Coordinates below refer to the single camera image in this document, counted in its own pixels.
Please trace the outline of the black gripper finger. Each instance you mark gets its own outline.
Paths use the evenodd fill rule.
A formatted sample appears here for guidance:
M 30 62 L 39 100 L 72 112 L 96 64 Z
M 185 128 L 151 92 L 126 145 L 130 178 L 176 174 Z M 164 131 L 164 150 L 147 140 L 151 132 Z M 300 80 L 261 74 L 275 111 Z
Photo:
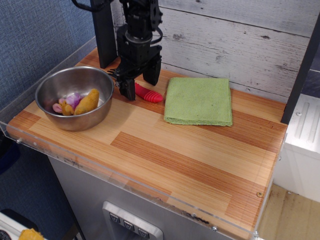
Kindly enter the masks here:
M 135 80 L 133 78 L 122 79 L 119 84 L 119 91 L 129 101 L 134 101 L 136 99 Z
M 161 61 L 152 62 L 143 72 L 143 79 L 155 86 L 158 83 L 161 71 Z

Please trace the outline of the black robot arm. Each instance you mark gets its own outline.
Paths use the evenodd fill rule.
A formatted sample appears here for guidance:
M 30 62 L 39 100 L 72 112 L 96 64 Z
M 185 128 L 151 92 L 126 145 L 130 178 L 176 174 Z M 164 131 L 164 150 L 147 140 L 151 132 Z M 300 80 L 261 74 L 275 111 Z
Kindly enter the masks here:
M 135 78 L 155 86 L 158 83 L 163 38 L 159 25 L 163 22 L 157 0 L 122 0 L 125 24 L 116 32 L 120 64 L 113 77 L 120 94 L 128 100 L 136 98 Z

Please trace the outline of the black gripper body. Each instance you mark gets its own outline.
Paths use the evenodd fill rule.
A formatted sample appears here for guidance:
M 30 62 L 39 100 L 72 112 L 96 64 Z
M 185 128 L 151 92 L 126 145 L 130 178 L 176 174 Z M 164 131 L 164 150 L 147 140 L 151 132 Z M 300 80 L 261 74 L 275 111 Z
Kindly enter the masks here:
M 125 24 L 117 32 L 117 50 L 120 64 L 115 70 L 115 78 L 135 79 L 153 62 L 161 61 L 162 47 L 153 41 L 153 32 L 148 29 L 134 30 Z

